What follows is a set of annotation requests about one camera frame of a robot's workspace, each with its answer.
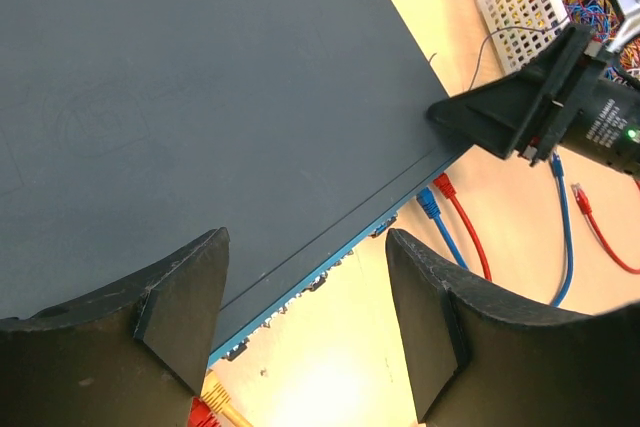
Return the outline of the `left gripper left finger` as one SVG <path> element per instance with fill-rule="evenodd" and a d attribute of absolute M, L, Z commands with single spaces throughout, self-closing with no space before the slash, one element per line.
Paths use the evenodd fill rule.
<path fill-rule="evenodd" d="M 184 426 L 229 266 L 226 229 L 27 319 L 1 322 L 5 426 Z"/>

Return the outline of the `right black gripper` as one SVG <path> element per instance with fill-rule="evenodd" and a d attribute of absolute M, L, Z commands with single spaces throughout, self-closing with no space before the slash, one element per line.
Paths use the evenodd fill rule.
<path fill-rule="evenodd" d="M 639 89 L 605 76 L 614 55 L 571 24 L 519 71 L 431 105 L 429 120 L 501 159 L 558 146 L 639 178 Z"/>

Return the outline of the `dark blue network switch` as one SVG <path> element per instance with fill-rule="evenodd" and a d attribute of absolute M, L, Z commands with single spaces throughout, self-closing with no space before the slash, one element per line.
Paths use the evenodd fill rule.
<path fill-rule="evenodd" d="M 1 0 L 1 314 L 223 227 L 218 358 L 467 150 L 391 0 Z"/>

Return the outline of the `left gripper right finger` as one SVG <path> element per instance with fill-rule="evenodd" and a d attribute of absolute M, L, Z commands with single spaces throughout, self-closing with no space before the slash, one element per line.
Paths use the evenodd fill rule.
<path fill-rule="evenodd" d="M 417 419 L 429 426 L 635 426 L 639 307 L 586 315 L 508 291 L 389 231 Z"/>

